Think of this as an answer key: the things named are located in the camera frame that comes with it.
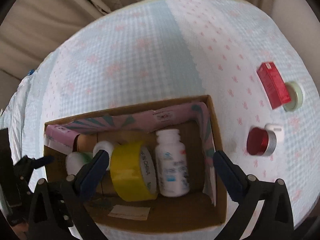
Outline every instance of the bed sheet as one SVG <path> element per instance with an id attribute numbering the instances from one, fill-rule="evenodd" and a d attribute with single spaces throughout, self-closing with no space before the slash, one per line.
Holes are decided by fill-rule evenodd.
<path id="1" fill-rule="evenodd" d="M 285 82 L 300 83 L 306 95 L 300 109 L 271 109 L 256 73 L 264 61 L 274 61 Z M 21 155 L 42 156 L 47 121 L 202 94 L 212 96 L 229 158 L 260 180 L 284 179 L 297 225 L 320 192 L 319 94 L 272 19 L 240 0 L 154 0 L 96 20 L 22 81 L 0 127 L 10 128 L 16 162 Z M 266 123 L 282 124 L 285 140 L 270 157 L 251 156 L 248 131 Z M 42 177 L 44 169 L 35 171 L 30 187 Z M 236 208 L 228 197 L 227 221 Z M 109 239 L 213 239 L 222 229 L 140 235 L 99 227 Z"/>

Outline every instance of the white paper label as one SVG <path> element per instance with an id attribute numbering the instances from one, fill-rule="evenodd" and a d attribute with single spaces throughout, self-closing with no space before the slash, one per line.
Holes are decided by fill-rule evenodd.
<path id="1" fill-rule="evenodd" d="M 130 207 L 115 205 L 111 212 L 108 214 L 108 216 L 115 218 L 145 221 L 148 218 L 149 211 L 150 208 L 146 207 Z"/>

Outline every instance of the wall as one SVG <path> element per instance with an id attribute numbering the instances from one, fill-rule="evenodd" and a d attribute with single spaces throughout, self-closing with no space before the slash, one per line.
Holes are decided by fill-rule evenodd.
<path id="1" fill-rule="evenodd" d="M 274 0 L 271 17 L 298 52 L 320 92 L 320 22 L 306 0 Z"/>
<path id="2" fill-rule="evenodd" d="M 0 70 L 0 109 L 5 109 L 12 95 L 17 91 L 20 80 Z"/>

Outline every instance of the open cardboard box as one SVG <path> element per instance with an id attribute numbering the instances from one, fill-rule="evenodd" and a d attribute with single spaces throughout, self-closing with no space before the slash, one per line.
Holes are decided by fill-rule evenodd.
<path id="1" fill-rule="evenodd" d="M 158 110 L 169 106 L 197 102 L 206 104 L 210 114 L 214 146 L 216 149 L 221 150 L 222 142 L 219 127 L 210 96 L 168 99 L 81 114 L 48 122 L 45 124 L 45 130 L 47 130 L 48 125 L 66 125 L 85 118 L 135 114 L 148 110 Z M 215 176 L 215 185 L 212 186 L 216 190 L 216 192 L 214 192 L 214 202 L 216 205 L 213 204 L 212 198 L 202 192 L 205 188 L 205 162 L 207 162 L 208 158 L 205 160 L 205 157 L 202 154 L 203 144 L 200 138 L 198 124 L 195 121 L 187 121 L 172 125 L 170 128 L 177 128 L 180 130 L 181 142 L 186 146 L 190 192 L 185 196 L 177 198 L 163 197 L 159 194 L 156 200 L 126 202 L 117 196 L 112 185 L 110 173 L 106 172 L 101 184 L 97 187 L 96 196 L 84 204 L 88 213 L 96 223 L 137 233 L 174 233 L 209 228 L 225 222 L 227 192 L 219 176 Z M 143 140 L 148 146 L 155 164 L 155 132 L 147 133 L 141 130 L 112 130 L 80 135 L 75 132 L 73 141 L 71 139 L 69 141 L 66 139 L 66 141 L 63 142 L 65 147 L 63 150 L 68 151 L 68 149 L 66 150 L 66 147 L 69 147 L 70 152 L 91 152 L 94 145 L 101 140 L 116 141 L 120 144 Z M 48 182 L 65 179 L 67 176 L 65 169 L 65 158 L 67 155 L 44 146 L 44 156 L 47 155 L 53 155 L 55 157 L 55 161 L 45 167 Z M 115 205 L 150 207 L 150 212 L 145 221 L 108 216 Z"/>

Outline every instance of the yellow tape roll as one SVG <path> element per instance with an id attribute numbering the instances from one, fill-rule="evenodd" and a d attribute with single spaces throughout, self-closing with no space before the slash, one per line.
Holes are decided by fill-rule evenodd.
<path id="1" fill-rule="evenodd" d="M 115 147 L 110 173 L 113 186 L 125 201 L 156 199 L 156 171 L 143 142 Z"/>

